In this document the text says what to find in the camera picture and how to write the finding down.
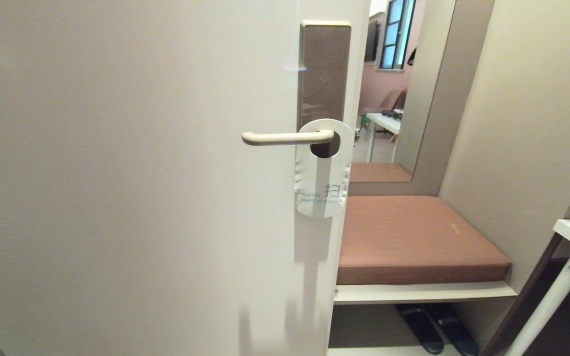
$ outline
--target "white table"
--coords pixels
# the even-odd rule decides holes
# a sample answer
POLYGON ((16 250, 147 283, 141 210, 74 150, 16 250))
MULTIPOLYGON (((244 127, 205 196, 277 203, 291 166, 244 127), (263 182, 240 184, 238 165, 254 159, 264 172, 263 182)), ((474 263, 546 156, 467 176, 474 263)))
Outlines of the white table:
MULTIPOLYGON (((570 220, 558 220, 554 231, 570 241, 570 220)), ((522 356, 570 292, 570 258, 556 281, 516 337, 505 356, 522 356)))
MULTIPOLYGON (((366 113, 365 115, 367 119, 371 120, 371 122, 369 123, 369 151, 366 156, 366 162, 370 162, 373 159, 373 145, 375 142, 376 126, 377 125, 382 126, 382 128, 389 130, 391 133, 394 133, 395 135, 398 135, 400 133, 400 128, 402 127, 402 122, 398 119, 393 119, 392 117, 384 116, 382 115, 382 113, 366 113)), ((393 147, 393 157, 394 156, 395 156, 395 149, 393 147)))

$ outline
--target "mirror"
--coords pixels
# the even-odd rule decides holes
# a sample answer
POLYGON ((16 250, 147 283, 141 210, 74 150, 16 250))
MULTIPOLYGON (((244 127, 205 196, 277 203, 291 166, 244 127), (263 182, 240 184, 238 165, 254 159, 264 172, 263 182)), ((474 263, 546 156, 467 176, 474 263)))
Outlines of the mirror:
POLYGON ((371 1, 351 182, 412 179, 454 6, 371 1))

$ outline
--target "white pole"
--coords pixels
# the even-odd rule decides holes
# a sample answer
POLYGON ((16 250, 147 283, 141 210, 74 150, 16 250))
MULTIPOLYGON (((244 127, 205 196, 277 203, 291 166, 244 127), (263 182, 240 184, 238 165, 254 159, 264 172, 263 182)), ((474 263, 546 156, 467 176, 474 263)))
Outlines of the white pole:
POLYGON ((375 143, 375 122, 369 121, 369 151, 366 154, 366 162, 373 160, 373 144, 375 143))
POLYGON ((505 356, 522 356, 570 292, 570 258, 505 356))

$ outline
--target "brown seat cushion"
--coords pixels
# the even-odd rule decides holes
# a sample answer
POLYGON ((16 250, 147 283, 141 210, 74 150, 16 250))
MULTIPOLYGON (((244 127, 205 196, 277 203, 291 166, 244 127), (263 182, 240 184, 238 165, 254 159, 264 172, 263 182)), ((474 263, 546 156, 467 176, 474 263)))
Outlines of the brown seat cushion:
POLYGON ((349 196, 338 284, 502 281, 511 261, 433 196, 349 196))

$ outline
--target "black slipper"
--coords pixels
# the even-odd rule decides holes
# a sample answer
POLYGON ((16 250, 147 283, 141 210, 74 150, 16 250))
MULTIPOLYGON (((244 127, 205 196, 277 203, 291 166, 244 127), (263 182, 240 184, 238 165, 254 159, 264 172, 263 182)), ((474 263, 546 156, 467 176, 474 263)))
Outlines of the black slipper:
POLYGON ((426 304, 426 311, 463 356, 478 356, 479 345, 448 303, 426 304))
POLYGON ((423 304, 396 304, 395 307, 428 354, 443 352, 443 340, 437 333, 423 304))

